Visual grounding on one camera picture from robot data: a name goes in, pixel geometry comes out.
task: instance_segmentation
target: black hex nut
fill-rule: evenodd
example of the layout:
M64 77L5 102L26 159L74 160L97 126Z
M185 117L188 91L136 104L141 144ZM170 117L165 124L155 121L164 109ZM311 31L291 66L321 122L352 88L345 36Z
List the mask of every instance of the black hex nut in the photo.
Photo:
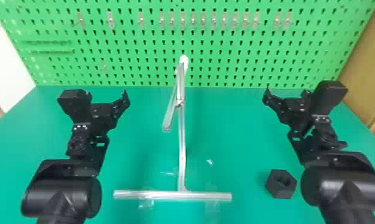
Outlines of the black hex nut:
M271 170L265 187L274 198L291 199L296 185L296 179L288 171Z

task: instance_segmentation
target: green tabletop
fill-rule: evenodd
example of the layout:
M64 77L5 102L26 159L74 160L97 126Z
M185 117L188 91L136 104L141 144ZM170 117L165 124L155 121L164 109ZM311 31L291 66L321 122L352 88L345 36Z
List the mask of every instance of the green tabletop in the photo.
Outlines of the green tabletop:
M63 87L37 87L0 120L0 223L35 223L20 202L39 163L66 158L72 121L56 99ZM93 102L110 102L123 88L90 87ZM297 180L303 167L286 137L289 128L262 104L263 89L187 89L186 185L192 191L230 191L233 201L114 200L114 189L176 190L177 122L161 129L171 88L126 88L131 107L109 132L99 180L103 202L86 223L294 223L322 224L299 186L291 200L274 199L264 187L271 169ZM274 91L282 97L300 91ZM345 106L331 113L346 150L364 153L375 167L375 136Z

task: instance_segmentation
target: metal bracket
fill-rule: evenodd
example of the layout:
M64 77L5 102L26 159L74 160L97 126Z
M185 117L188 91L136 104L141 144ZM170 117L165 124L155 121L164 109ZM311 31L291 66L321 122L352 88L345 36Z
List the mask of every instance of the metal bracket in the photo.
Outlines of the metal bracket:
M201 24L201 29L205 29L207 25L207 14L205 11L201 12L200 24Z
M226 29L227 26L228 26L228 13L224 12L222 13L221 28Z
M138 24L140 26L140 29L144 29L144 14L143 12L138 12Z
M232 15L231 28L236 29L238 27L238 12L234 12Z
M216 12L211 13L211 29L216 28Z
M197 16L196 16L196 12L193 11L190 13L190 28L195 29L196 23L197 23Z
M241 23L241 28L246 29L249 26L250 23L250 13L245 12L243 13L243 22Z
M180 29L186 28L186 13L184 11L180 12Z
M84 30L86 29L86 23L84 21L84 18L83 18L83 14L82 12L78 11L77 13L77 16L78 16L78 21L79 21L79 24L80 24L80 27Z
M279 28L280 26L280 17L281 17L281 12L277 12L276 15L275 15L275 19L274 19L274 29L277 29Z
M175 20L175 12L171 11L169 13L169 27L171 29L174 29L175 28L175 23L176 23L176 20Z
M287 12L286 18L284 19L283 29L286 30L292 24L293 15L292 12Z
M104 60L101 61L101 67L103 68L103 71L108 72L107 63Z
M165 29L165 13L163 11L159 12L159 27Z
M259 25L259 12L254 13L253 24L251 25L252 29L257 29Z
M113 19L113 13L111 11L108 11L107 17L108 17L108 27L109 27L109 29L114 29L115 28L115 20Z

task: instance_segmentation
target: metal stand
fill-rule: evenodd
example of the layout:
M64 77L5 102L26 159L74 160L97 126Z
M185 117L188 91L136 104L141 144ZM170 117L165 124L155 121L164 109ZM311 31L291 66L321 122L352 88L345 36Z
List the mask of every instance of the metal stand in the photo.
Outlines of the metal stand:
M186 201L231 201L230 192L194 192L188 191L185 186L186 172L186 143L185 143L185 89L184 77L188 69L188 57L182 55L176 65L176 85L173 88L171 99L162 123L164 131L171 130L173 115L179 110L179 175L177 191L131 191L115 190L113 197L116 199L151 199L151 200L186 200Z

